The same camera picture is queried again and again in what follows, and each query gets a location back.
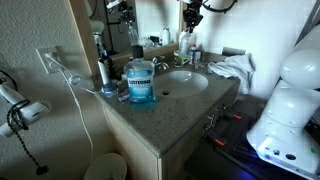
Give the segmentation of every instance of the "granite countertop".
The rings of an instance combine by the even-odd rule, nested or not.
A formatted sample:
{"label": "granite countertop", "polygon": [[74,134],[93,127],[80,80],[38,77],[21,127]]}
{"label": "granite countertop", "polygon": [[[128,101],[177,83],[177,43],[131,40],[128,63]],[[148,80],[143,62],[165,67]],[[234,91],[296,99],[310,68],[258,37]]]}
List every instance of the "granite countertop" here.
{"label": "granite countertop", "polygon": [[112,112],[125,127],[144,144],[157,158],[161,158],[197,121],[215,106],[228,90],[239,86],[238,78],[223,78],[205,74],[203,68],[195,70],[191,65],[169,70],[191,70],[204,75],[208,87],[199,94],[185,98],[157,96],[154,107],[138,109],[129,103],[122,104],[117,96],[96,97]]}

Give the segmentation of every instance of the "bathroom sink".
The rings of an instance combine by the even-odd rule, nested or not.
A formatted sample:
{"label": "bathroom sink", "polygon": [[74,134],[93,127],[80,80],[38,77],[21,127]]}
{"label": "bathroom sink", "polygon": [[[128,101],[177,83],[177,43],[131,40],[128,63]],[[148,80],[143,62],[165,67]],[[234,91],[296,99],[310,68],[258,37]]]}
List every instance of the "bathroom sink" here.
{"label": "bathroom sink", "polygon": [[155,94],[169,98],[192,96],[205,90],[207,86],[207,78],[192,71],[170,71],[154,78]]}

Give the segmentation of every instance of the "wall plate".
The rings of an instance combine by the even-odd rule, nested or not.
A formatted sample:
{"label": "wall plate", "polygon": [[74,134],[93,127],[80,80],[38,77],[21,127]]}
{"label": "wall plate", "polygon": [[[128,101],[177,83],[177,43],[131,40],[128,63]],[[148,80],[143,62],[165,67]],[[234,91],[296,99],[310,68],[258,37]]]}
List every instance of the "wall plate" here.
{"label": "wall plate", "polygon": [[58,61],[60,64],[62,64],[60,56],[59,56],[59,52],[58,52],[58,49],[56,46],[55,47],[47,47],[47,48],[38,48],[38,49],[36,49],[36,51],[38,53],[38,56],[43,64],[44,68],[46,69],[47,74],[59,72],[58,70],[54,70],[50,67],[50,63],[52,63],[53,61],[50,58],[47,58],[45,56],[46,53],[52,52],[55,60]]}

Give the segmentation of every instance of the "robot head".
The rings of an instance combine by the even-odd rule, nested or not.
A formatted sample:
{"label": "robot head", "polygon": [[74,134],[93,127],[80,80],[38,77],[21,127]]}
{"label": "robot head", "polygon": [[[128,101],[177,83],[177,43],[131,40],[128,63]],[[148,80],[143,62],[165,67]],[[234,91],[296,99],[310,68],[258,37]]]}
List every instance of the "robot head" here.
{"label": "robot head", "polygon": [[291,86],[320,88],[320,50],[302,49],[290,54],[280,66],[281,78]]}

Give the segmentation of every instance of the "blue mouthwash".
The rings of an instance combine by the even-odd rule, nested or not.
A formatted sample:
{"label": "blue mouthwash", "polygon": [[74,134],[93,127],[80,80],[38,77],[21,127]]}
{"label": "blue mouthwash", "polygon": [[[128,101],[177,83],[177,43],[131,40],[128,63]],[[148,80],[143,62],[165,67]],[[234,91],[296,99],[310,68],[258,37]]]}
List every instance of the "blue mouthwash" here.
{"label": "blue mouthwash", "polygon": [[154,64],[143,58],[142,46],[132,46],[133,61],[124,67],[128,79],[130,104],[134,107],[150,107],[156,103],[153,90]]}

